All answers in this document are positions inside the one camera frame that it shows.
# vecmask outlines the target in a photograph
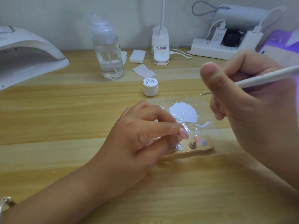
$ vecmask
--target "white paint blob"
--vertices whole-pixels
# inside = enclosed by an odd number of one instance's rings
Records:
[[[203,124],[202,126],[199,124],[195,124],[197,127],[201,127],[201,128],[205,128],[207,125],[211,124],[209,121],[207,121],[205,124]]]
[[[185,102],[175,103],[169,108],[170,114],[183,122],[196,122],[197,113],[195,109]]]

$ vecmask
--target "dotting tool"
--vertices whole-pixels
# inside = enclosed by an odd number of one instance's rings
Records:
[[[258,86],[261,84],[278,81],[281,79],[291,78],[296,75],[299,75],[299,65],[286,67],[278,71],[273,71],[264,75],[259,75],[256,77],[238,81],[235,82],[235,84],[241,87],[242,89],[245,89],[252,86]],[[211,92],[201,94],[200,96],[207,95],[207,94],[211,94]]]

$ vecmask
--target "small jar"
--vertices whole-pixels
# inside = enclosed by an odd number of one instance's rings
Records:
[[[158,80],[147,78],[143,80],[143,93],[145,96],[153,97],[158,93]]]

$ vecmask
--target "plastic pump bottle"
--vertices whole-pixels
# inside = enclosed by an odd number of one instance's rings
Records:
[[[124,76],[121,46],[114,28],[108,20],[92,17],[92,44],[105,79],[116,80]]]

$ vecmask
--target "desk surface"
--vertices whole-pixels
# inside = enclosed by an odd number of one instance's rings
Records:
[[[127,60],[125,76],[106,82],[94,51],[64,54],[67,68],[0,92],[0,197],[23,200],[86,163],[124,109],[146,99],[138,64]],[[147,50],[144,64],[157,74],[156,97],[180,100],[207,91],[207,61],[174,55],[157,66]],[[227,120],[215,123],[216,154],[159,162],[82,223],[299,223],[298,195],[240,149]]]

